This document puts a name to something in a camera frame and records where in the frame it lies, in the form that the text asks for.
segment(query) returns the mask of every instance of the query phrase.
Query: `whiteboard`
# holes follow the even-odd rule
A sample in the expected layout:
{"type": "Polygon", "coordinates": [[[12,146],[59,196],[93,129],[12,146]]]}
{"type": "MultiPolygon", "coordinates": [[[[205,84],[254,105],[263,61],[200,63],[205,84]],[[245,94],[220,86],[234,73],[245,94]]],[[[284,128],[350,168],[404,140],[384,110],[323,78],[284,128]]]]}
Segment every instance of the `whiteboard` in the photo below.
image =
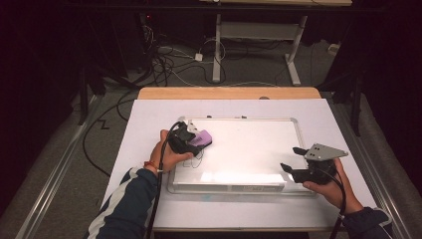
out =
{"type": "Polygon", "coordinates": [[[196,157],[179,162],[167,188],[172,193],[235,193],[313,195],[294,183],[280,163],[304,169],[306,161],[293,152],[303,147],[294,118],[192,118],[198,130],[212,136],[212,144],[196,157]]]}

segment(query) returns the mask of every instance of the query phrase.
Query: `person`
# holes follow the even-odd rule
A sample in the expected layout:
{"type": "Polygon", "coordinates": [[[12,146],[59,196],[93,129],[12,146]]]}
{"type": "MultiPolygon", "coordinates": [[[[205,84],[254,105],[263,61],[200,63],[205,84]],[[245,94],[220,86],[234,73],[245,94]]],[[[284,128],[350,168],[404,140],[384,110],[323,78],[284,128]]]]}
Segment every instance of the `person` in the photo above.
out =
{"type": "MultiPolygon", "coordinates": [[[[84,238],[143,238],[147,211],[157,193],[157,169],[167,134],[168,130],[165,129],[160,132],[160,142],[152,150],[150,159],[143,168],[134,167],[123,177],[120,186],[101,208],[84,238]]],[[[192,157],[191,152],[178,154],[167,146],[162,161],[163,172],[168,172],[176,163],[192,157]]],[[[379,208],[363,207],[353,193],[341,161],[337,158],[334,162],[338,171],[336,177],[341,178],[346,191],[346,208],[342,223],[349,237],[391,238],[391,217],[379,208]]],[[[334,182],[318,185],[306,181],[303,186],[323,195],[329,203],[340,208],[342,194],[334,182]]]]}

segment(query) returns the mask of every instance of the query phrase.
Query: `table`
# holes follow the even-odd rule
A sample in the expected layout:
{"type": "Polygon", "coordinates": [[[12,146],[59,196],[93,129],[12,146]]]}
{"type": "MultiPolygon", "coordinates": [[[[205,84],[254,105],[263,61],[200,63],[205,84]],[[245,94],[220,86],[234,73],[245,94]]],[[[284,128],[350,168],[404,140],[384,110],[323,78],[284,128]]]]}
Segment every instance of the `table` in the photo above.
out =
{"type": "MultiPolygon", "coordinates": [[[[267,4],[267,5],[305,5],[305,6],[324,6],[338,7],[350,6],[351,0],[221,0],[222,3],[240,3],[240,4],[267,4]]],[[[286,64],[294,86],[301,85],[298,71],[294,63],[299,43],[305,29],[308,16],[302,16],[299,24],[274,24],[274,23],[244,23],[244,22],[226,22],[221,20],[221,14],[217,14],[216,34],[215,34],[215,57],[213,65],[213,82],[220,82],[221,72],[221,38],[242,38],[242,39],[268,39],[268,40],[293,40],[292,50],[285,54],[286,64]]]]}
{"type": "Polygon", "coordinates": [[[320,99],[315,88],[143,88],[139,100],[320,99]]]}
{"type": "MultiPolygon", "coordinates": [[[[139,158],[148,157],[157,141],[157,132],[172,125],[181,114],[245,114],[269,118],[289,115],[301,124],[307,146],[318,141],[350,151],[329,105],[316,89],[145,88],[138,98],[132,108],[105,200],[118,187],[125,172],[132,166],[140,166],[139,158]]],[[[376,206],[351,154],[344,157],[343,166],[351,184],[358,188],[355,193],[359,200],[364,205],[376,206]]],[[[321,196],[171,194],[166,183],[164,175],[155,232],[327,231],[338,213],[338,209],[321,196]]]]}

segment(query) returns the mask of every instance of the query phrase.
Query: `person's right hand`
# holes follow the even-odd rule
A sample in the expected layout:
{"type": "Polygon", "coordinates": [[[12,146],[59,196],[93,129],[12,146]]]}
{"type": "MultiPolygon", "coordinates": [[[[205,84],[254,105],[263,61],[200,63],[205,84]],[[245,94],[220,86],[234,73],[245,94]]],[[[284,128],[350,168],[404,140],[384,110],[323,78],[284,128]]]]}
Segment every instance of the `person's right hand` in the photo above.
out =
{"type": "MultiPolygon", "coordinates": [[[[348,180],[348,177],[344,172],[340,159],[336,158],[334,160],[334,163],[337,169],[337,175],[335,176],[335,178],[337,178],[338,181],[342,182],[346,194],[346,206],[344,214],[350,214],[352,212],[362,210],[363,206],[362,204],[360,204],[360,202],[357,200],[356,196],[353,193],[353,190],[350,186],[350,181],[348,180]]],[[[303,183],[303,186],[309,190],[321,194],[329,203],[336,206],[337,208],[341,207],[341,189],[334,181],[331,181],[326,185],[319,185],[311,181],[306,181],[303,183]]]]}

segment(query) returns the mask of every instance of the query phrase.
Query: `dark jacket sleeve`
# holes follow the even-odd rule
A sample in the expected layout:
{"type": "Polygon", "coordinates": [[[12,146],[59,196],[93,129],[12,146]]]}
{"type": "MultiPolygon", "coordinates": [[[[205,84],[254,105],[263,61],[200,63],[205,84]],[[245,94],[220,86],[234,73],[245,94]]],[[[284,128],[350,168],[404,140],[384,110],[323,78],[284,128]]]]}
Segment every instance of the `dark jacket sleeve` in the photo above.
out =
{"type": "Polygon", "coordinates": [[[345,215],[342,224],[350,239],[392,238],[392,219],[384,210],[364,207],[363,210],[345,215]]]}
{"type": "Polygon", "coordinates": [[[147,210],[157,193],[157,178],[132,168],[91,223],[85,238],[142,238],[147,210]]]}

